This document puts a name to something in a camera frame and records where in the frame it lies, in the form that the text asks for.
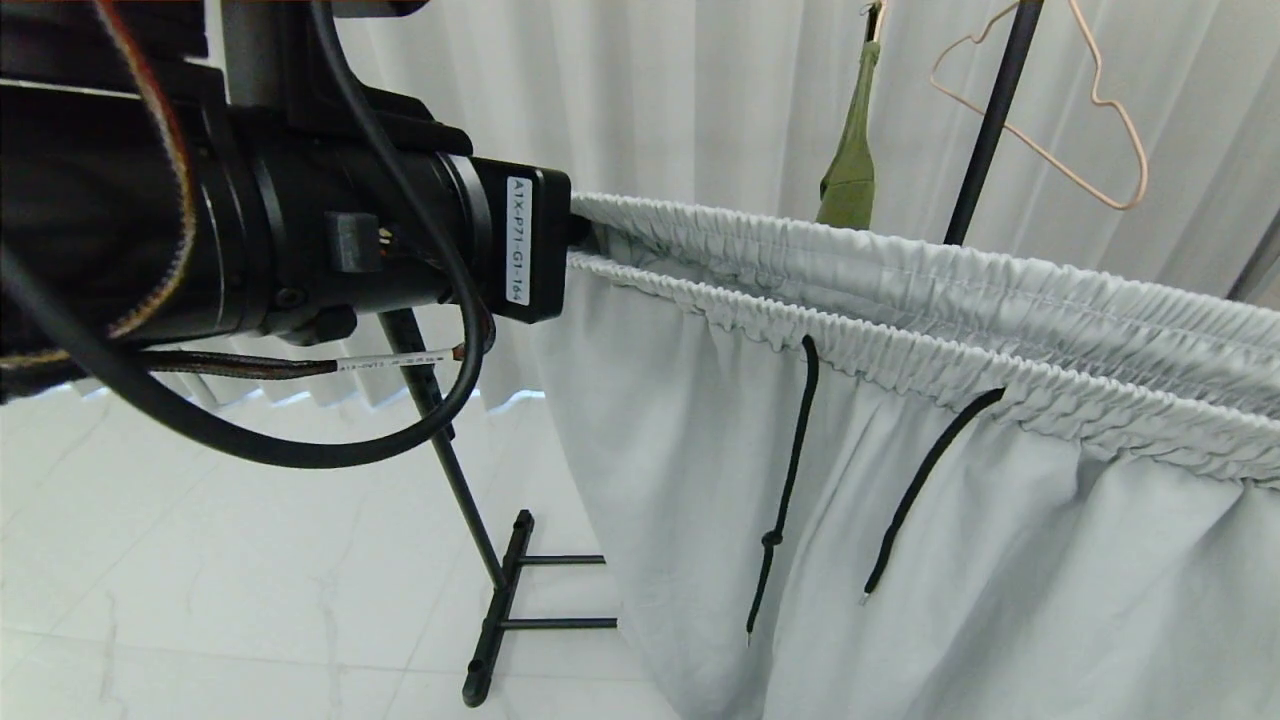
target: clothing rack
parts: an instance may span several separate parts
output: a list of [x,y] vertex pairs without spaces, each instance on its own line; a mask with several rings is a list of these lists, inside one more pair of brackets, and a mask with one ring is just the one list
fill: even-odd
[[1043,5],[1043,0],[1018,3],[1005,54],[1000,59],[996,82],[991,87],[987,113],[982,118],[982,127],[978,128],[978,140],[974,142],[969,168],[964,173],[964,182],[960,183],[960,195],[956,197],[947,234],[942,241],[945,245],[964,245],[974,209],[978,206],[978,196],[982,195],[982,186],[987,182],[987,170],[991,169],[991,160],[996,156],[996,145],[1009,118],[1009,108],[1014,104],[1018,78],[1021,77],[1023,65],[1027,64],[1027,51],[1030,50],[1032,36],[1036,35],[1036,24],[1039,22]]
[[[380,313],[383,331],[390,341],[394,352],[422,352],[426,345],[422,342],[422,333],[419,329],[417,319],[412,310],[393,310]],[[410,365],[401,369],[404,375],[404,384],[408,387],[410,397],[417,411],[426,416],[433,407],[440,404],[440,386],[435,379],[435,370],[430,365]],[[431,446],[444,469],[444,478],[453,491],[453,498],[462,511],[467,530],[471,533],[471,542],[480,552],[480,560],[489,573],[489,582],[493,584],[493,598],[489,601],[489,611],[480,625],[480,638],[476,642],[475,655],[467,664],[467,676],[462,683],[462,702],[467,707],[479,707],[489,697],[489,687],[493,684],[493,671],[498,665],[498,653],[502,651],[502,641],[511,630],[579,630],[617,628],[617,618],[512,618],[511,609],[516,602],[516,591],[520,588],[521,570],[529,566],[547,565],[604,565],[603,555],[529,555],[529,541],[534,534],[534,514],[521,510],[516,515],[512,525],[511,539],[507,543],[507,553],[502,561],[485,530],[484,519],[476,507],[471,487],[467,486],[466,475],[458,456],[453,452],[453,438],[456,433],[453,425],[447,427],[434,438]]]

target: clothes hanger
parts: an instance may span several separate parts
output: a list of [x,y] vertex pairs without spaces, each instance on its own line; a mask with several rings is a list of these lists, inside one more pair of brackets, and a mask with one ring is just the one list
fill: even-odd
[[[1085,192],[1098,199],[1108,208],[1116,210],[1128,210],[1134,205],[1142,202],[1142,199],[1147,195],[1147,176],[1148,176],[1147,151],[1143,150],[1142,138],[1138,137],[1138,129],[1134,127],[1133,120],[1129,118],[1129,113],[1124,109],[1124,105],[1121,105],[1115,100],[1102,100],[1101,97],[1098,97],[1098,82],[1102,79],[1102,53],[1098,50],[1098,44],[1093,38],[1093,31],[1089,29],[1089,24],[1084,20],[1084,14],[1080,12],[1080,5],[1076,3],[1076,0],[1066,0],[1066,1],[1068,5],[1071,6],[1071,14],[1075,15],[1075,24],[1080,28],[1080,35],[1084,37],[1085,45],[1089,46],[1089,54],[1093,55],[1093,87],[1089,88],[1089,102],[1092,102],[1098,108],[1111,108],[1112,110],[1116,111],[1117,115],[1120,115],[1120,120],[1124,123],[1125,132],[1129,133],[1129,142],[1133,143],[1134,155],[1138,156],[1138,187],[1134,190],[1133,197],[1128,202],[1120,202],[1112,200],[1108,195],[1093,187],[1088,181],[1085,181],[1084,178],[1078,176],[1074,170],[1062,164],[1061,160],[1055,158],[1048,150],[1042,147],[1038,142],[1028,137],[1025,132],[1020,131],[1019,128],[1009,123],[1005,123],[1005,129],[1014,133],[1014,136],[1018,137],[1018,140],[1021,140],[1028,147],[1036,151],[1037,155],[1048,161],[1050,165],[1053,165],[1053,168],[1056,168],[1060,173],[1066,176],[1068,179],[1080,186]],[[947,56],[948,53],[951,53],[964,42],[973,42],[974,45],[982,45],[983,41],[987,40],[987,36],[991,33],[992,26],[995,26],[1001,18],[1004,18],[1009,13],[1014,12],[1014,9],[1016,8],[1018,3],[1015,1],[1014,4],[1009,5],[1007,8],[997,13],[993,18],[991,18],[991,20],[987,22],[987,27],[982,28],[982,32],[978,33],[977,36],[969,35],[948,45],[947,49],[943,50],[941,55],[938,55],[938,59],[933,61],[933,69],[929,70],[929,85],[936,87],[943,95],[960,102],[965,108],[969,108],[974,113],[978,113],[979,115],[984,114],[986,111],[982,108],[974,105],[973,102],[965,100],[964,97],[960,97],[951,90],[943,87],[942,83],[940,83],[934,76],[937,76],[938,67],[942,65],[942,60]]]

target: olive green cloth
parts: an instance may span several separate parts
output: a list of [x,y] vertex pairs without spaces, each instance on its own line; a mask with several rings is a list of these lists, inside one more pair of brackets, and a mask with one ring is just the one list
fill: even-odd
[[840,137],[836,156],[822,178],[822,206],[818,222],[837,228],[867,229],[872,224],[872,204],[876,201],[876,164],[867,143],[867,106],[872,97],[872,78],[879,60],[879,42],[863,45],[861,67],[858,69],[858,87],[849,104],[845,132]]

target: white curtain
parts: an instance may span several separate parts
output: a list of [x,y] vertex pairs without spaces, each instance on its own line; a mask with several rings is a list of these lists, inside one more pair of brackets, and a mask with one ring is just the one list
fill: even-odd
[[571,258],[535,354],[623,632],[682,717],[1280,716],[1280,314],[721,210],[577,211],[599,255]]
[[[1006,133],[968,245],[1222,296],[1280,210],[1280,4],[1080,4],[1105,58],[1102,94],[1125,102],[1146,142],[1149,193],[1134,210],[1110,210]],[[1002,5],[890,3],[870,111],[872,229],[941,241],[980,120],[929,87],[929,67]],[[563,169],[577,190],[809,219],[858,74],[864,9],[858,0],[433,0],[408,18],[344,20],[339,31],[365,82],[421,97],[480,155]],[[1000,27],[983,46],[956,50],[941,78],[984,104],[1005,36]],[[1128,197],[1135,165],[1119,120],[1087,101],[1091,73],[1066,4],[1047,0],[1011,120]],[[438,310],[424,318],[453,332]],[[481,380],[490,405],[538,382],[524,328],[502,331]],[[234,345],[283,352],[274,341]],[[321,352],[379,345],[374,328]],[[197,395],[227,402],[246,387],[214,383]],[[399,386],[383,373],[297,387],[325,402],[353,392],[376,402]]]

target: robotic arm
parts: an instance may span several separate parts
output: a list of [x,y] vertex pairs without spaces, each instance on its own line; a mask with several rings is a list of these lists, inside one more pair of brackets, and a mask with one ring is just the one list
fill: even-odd
[[[370,462],[444,428],[492,343],[489,313],[559,314],[575,223],[567,176],[475,158],[463,131],[351,73],[334,9],[424,4],[224,3],[225,78],[187,60],[207,53],[200,4],[0,4],[4,397],[88,373],[187,437],[291,466]],[[145,348],[315,345],[428,302],[461,305],[462,372],[387,438],[266,438],[146,373],[279,370],[297,364]]]

